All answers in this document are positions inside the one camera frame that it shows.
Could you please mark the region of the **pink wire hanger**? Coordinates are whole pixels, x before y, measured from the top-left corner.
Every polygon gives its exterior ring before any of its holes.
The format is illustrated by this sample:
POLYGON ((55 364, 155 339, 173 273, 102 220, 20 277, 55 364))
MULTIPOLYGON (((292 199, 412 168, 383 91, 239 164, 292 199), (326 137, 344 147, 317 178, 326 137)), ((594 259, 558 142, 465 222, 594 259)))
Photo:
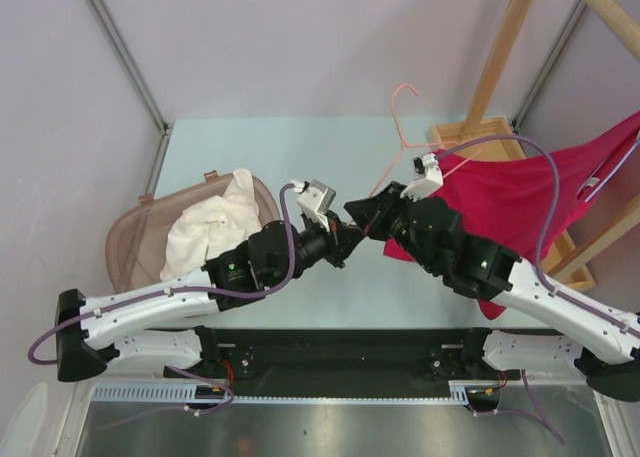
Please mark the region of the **pink wire hanger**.
POLYGON ((368 194, 369 197, 372 197, 378 190, 382 188, 382 184, 390 176, 391 172, 394 170, 394 168, 396 167, 398 162, 402 159, 404 153, 407 150, 427 150, 428 152, 433 152, 436 149, 448 149, 448 150, 452 149, 451 144, 449 144, 447 147, 446 144, 442 144, 442 143, 436 143, 436 142, 411 143, 406 139, 401 123, 396 113, 396 99, 398 97, 398 94, 402 90, 409 90, 414 96, 416 97, 420 96, 418 90, 410 83, 402 83, 393 91, 390 99, 390 113, 394 122, 396 135, 398 137, 399 150, 395 155, 395 157, 391 160, 389 165, 386 167, 386 169, 384 170, 383 174, 378 179, 374 187, 369 192, 368 194))

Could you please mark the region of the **red t shirt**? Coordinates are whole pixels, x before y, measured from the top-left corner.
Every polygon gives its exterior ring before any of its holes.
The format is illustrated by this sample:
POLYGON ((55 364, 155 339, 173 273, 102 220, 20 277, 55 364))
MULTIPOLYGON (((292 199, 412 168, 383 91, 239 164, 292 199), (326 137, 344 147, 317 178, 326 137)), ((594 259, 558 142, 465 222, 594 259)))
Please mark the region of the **red t shirt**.
POLYGON ((594 203, 585 198, 621 159, 639 131, 634 113, 598 138, 554 151, 559 173, 559 198, 549 229, 541 237, 554 189, 554 177, 542 155, 513 161, 470 161, 444 157, 446 175, 435 193, 460 212, 466 231, 492 239, 533 262, 536 245, 545 258, 557 238, 581 219, 594 203))

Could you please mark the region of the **white t shirt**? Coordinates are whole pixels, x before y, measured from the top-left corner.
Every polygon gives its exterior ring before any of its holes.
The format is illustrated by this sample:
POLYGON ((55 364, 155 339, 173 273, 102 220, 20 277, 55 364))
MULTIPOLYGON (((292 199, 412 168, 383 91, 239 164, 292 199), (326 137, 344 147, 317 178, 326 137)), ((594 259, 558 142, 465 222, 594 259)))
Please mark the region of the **white t shirt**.
POLYGON ((221 195, 185 209, 168 232, 162 281, 181 277, 261 230, 253 176, 237 169, 221 195))

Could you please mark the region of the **blue wire hanger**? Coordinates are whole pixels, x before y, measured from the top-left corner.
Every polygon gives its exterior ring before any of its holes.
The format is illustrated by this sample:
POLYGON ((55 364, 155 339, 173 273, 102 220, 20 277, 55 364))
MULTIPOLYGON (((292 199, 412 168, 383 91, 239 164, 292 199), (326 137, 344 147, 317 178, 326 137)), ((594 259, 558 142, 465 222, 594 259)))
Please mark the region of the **blue wire hanger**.
POLYGON ((585 198, 585 203, 591 202, 596 195, 602 190, 602 188, 614 177, 614 175, 620 170, 620 168, 624 165, 624 163, 630 158, 630 156, 634 153, 634 151, 639 147, 640 140, 640 132, 638 131, 633 144, 629 147, 629 149, 625 152, 625 154, 621 157, 621 159, 616 163, 613 169, 601 180, 597 183, 595 188, 591 191, 591 193, 585 198))

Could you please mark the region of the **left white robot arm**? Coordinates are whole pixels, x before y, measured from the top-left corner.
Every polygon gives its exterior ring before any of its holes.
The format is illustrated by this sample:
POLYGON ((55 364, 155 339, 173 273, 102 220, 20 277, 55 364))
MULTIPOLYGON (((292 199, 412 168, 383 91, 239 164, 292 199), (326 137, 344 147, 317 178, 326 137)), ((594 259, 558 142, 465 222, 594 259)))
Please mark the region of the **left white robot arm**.
POLYGON ((103 297, 64 291, 55 317, 57 378, 68 383, 96 377, 124 356, 124 342, 136 333, 248 305, 321 260, 341 268, 364 237, 363 229, 339 218, 327 227, 307 221, 303 232, 277 220, 182 277, 103 297))

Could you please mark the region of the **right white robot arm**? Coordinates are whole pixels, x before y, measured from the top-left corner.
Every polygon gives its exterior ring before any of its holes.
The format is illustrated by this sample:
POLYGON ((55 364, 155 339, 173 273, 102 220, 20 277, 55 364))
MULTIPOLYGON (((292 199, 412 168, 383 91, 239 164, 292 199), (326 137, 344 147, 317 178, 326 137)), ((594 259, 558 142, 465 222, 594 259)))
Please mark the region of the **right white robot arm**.
POLYGON ((439 197, 412 200, 393 182, 345 204, 372 240, 394 240, 454 292, 527 314, 581 346, 574 365, 595 391, 639 399, 639 316, 606 306, 539 271, 491 239, 467 232, 461 213, 439 197))

